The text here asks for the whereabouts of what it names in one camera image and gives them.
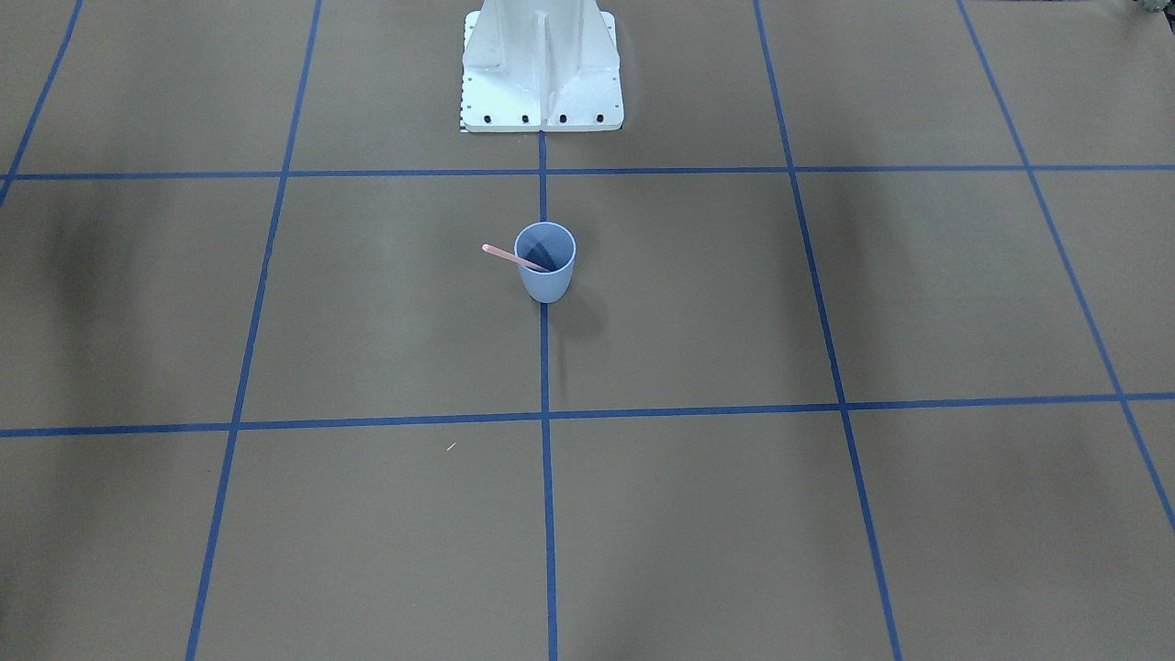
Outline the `pink chopstick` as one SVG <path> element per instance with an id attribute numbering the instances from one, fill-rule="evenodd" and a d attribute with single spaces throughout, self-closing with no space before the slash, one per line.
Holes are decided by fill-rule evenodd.
<path id="1" fill-rule="evenodd" d="M 513 252 L 501 250 L 499 247 L 494 247 L 494 244 L 482 244 L 481 250 L 488 255 L 496 256 L 496 258 L 510 261 L 511 263 L 515 263 L 516 267 L 529 269 L 529 271 L 533 271 L 536 274 L 551 274 L 549 268 L 540 267 L 540 264 L 533 263 L 533 261 L 521 258 L 521 256 Z"/>

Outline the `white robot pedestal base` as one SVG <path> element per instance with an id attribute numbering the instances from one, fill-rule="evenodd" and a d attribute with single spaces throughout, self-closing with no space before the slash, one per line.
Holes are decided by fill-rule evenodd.
<path id="1" fill-rule="evenodd" d="M 617 22 L 596 1 L 484 1 L 464 16 L 459 129 L 616 131 Z"/>

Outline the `light blue plastic cup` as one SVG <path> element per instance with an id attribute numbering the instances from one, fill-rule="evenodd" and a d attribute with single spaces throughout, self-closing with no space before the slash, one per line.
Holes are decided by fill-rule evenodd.
<path id="1" fill-rule="evenodd" d="M 550 221 L 526 225 L 513 242 L 521 283 L 538 304 L 553 304 L 566 294 L 575 275 L 576 240 L 566 227 Z"/>

